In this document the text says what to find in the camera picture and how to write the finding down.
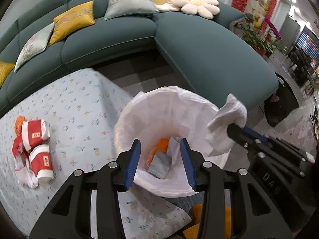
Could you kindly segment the white printed paper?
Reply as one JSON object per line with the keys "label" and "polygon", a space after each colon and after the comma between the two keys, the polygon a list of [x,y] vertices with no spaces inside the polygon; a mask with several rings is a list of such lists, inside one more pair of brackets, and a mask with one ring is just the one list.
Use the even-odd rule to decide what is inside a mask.
{"label": "white printed paper", "polygon": [[181,143],[180,137],[172,136],[168,143],[168,149],[166,152],[166,155],[170,157],[170,163],[171,165],[174,165],[177,161],[177,158],[180,154],[180,143]]}

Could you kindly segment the white tissue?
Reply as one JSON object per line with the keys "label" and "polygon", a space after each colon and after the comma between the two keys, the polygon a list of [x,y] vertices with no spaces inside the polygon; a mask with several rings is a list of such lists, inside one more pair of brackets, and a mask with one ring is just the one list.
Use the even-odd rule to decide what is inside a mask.
{"label": "white tissue", "polygon": [[229,153],[235,142],[228,137],[227,129],[233,123],[243,128],[247,122],[247,114],[246,107],[230,93],[226,103],[207,124],[208,135],[205,141],[211,146],[211,152],[205,153],[205,156],[216,157]]}

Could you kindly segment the small orange wrapper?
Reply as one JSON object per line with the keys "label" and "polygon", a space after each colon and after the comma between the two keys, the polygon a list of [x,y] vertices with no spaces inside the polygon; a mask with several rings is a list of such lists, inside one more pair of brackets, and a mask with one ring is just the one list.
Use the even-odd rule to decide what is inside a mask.
{"label": "small orange wrapper", "polygon": [[18,116],[15,120],[15,135],[21,136],[22,135],[22,125],[26,121],[24,116]]}

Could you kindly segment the large orange snack bag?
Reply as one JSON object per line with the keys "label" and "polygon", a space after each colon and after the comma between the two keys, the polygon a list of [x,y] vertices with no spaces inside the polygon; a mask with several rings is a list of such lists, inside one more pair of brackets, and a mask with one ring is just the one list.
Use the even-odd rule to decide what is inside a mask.
{"label": "large orange snack bag", "polygon": [[166,138],[160,138],[159,142],[156,144],[156,146],[151,150],[149,157],[147,158],[146,165],[147,167],[150,166],[155,154],[157,151],[161,151],[162,153],[166,154],[168,150],[169,145],[169,139]]}

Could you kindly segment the white lined trash bin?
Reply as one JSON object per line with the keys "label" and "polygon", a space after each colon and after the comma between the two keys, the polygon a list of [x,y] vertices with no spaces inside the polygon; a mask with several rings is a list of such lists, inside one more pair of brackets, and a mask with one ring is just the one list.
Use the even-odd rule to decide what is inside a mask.
{"label": "white lined trash bin", "polygon": [[205,140],[209,134],[207,124],[218,110],[207,99],[177,86],[140,92],[123,109],[115,126],[116,153],[127,151],[133,141],[139,139],[141,155],[134,182],[161,197],[192,196],[195,192],[188,184],[180,155],[172,158],[172,166],[163,180],[146,171],[146,160],[160,139],[174,136],[187,139],[192,150],[224,168],[230,152],[215,155]]}

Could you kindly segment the black bag on floor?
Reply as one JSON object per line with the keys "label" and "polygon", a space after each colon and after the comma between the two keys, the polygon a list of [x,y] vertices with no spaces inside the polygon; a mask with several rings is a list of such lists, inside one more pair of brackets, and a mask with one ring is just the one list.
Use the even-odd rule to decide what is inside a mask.
{"label": "black bag on floor", "polygon": [[264,114],[267,123],[275,127],[284,120],[293,110],[299,108],[298,101],[287,81],[277,74],[278,89],[264,101]]}

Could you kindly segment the floral light blue tablecloth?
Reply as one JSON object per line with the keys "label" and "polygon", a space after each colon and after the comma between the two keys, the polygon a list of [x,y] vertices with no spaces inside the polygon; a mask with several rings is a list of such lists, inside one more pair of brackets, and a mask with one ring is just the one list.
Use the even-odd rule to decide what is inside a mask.
{"label": "floral light blue tablecloth", "polygon": [[[129,101],[125,90],[84,69],[33,93],[1,118],[1,203],[24,236],[74,170],[98,170],[115,160],[114,128]],[[54,178],[37,189],[21,185],[14,171],[11,149],[18,116],[49,125]],[[191,220],[183,209],[138,186],[118,199],[127,238],[167,238]]]}

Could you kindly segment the orange yellow garment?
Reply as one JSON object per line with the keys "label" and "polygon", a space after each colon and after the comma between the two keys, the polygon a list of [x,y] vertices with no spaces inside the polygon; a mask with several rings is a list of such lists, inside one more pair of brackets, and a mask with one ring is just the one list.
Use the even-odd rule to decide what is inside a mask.
{"label": "orange yellow garment", "polygon": [[[191,207],[189,211],[189,215],[191,216],[192,221],[189,223],[190,227],[183,231],[183,236],[187,239],[190,238],[197,238],[198,231],[200,228],[200,223],[202,219],[202,211],[203,211],[203,204],[199,203]],[[225,207],[225,235],[224,238],[231,237],[231,208],[226,206]]]}

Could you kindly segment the red white cup lower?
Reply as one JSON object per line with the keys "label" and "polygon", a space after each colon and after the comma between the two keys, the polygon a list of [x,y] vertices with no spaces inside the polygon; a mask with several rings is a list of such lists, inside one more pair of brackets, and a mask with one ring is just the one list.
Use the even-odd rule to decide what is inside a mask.
{"label": "red white cup lower", "polygon": [[54,178],[49,145],[35,147],[29,155],[29,160],[39,185],[45,185]]}

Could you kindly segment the red white cup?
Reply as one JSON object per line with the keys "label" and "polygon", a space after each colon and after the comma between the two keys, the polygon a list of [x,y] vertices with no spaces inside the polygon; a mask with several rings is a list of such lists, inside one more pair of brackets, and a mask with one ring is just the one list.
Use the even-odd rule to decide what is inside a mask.
{"label": "red white cup", "polygon": [[29,160],[39,185],[45,185],[54,178],[49,145],[35,147],[29,155]]}
{"label": "red white cup", "polygon": [[26,151],[35,148],[49,138],[49,126],[44,119],[24,121],[22,123],[22,142]]}

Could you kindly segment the potted flower plant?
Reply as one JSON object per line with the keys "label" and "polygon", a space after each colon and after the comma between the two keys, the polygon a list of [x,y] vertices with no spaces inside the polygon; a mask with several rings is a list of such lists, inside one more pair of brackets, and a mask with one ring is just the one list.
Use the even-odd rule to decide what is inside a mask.
{"label": "potted flower plant", "polygon": [[282,37],[268,19],[259,14],[245,13],[245,18],[234,25],[234,30],[260,56],[270,57],[279,48]]}

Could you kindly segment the red white cup upper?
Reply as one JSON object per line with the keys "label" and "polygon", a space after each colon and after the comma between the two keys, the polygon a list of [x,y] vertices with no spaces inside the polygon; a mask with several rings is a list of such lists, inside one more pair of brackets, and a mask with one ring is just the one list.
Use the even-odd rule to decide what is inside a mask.
{"label": "red white cup upper", "polygon": [[26,151],[35,148],[49,138],[49,126],[44,119],[24,121],[22,123],[22,142]]}

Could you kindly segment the grey silver cushion right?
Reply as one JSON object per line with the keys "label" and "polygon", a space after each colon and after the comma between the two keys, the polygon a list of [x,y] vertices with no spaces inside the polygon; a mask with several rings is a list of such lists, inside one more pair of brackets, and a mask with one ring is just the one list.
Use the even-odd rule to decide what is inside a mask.
{"label": "grey silver cushion right", "polygon": [[153,0],[108,0],[104,20],[122,16],[151,15],[159,13]]}

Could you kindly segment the yellow cushion centre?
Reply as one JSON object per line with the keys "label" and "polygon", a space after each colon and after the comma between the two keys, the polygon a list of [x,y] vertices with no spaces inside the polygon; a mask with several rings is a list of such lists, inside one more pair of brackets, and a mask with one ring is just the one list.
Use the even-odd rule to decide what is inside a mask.
{"label": "yellow cushion centre", "polygon": [[95,24],[94,2],[77,5],[53,19],[54,27],[48,46],[51,46],[74,31]]}

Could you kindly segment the yellow cushion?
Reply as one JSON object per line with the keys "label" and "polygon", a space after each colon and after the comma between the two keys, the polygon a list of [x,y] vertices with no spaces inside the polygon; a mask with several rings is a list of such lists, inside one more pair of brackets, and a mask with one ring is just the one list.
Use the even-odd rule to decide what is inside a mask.
{"label": "yellow cushion", "polygon": [[94,2],[77,5],[53,19],[54,27],[48,46],[51,46],[74,31],[95,24]]}
{"label": "yellow cushion", "polygon": [[14,63],[0,61],[0,87],[3,86],[10,72],[15,68]]}

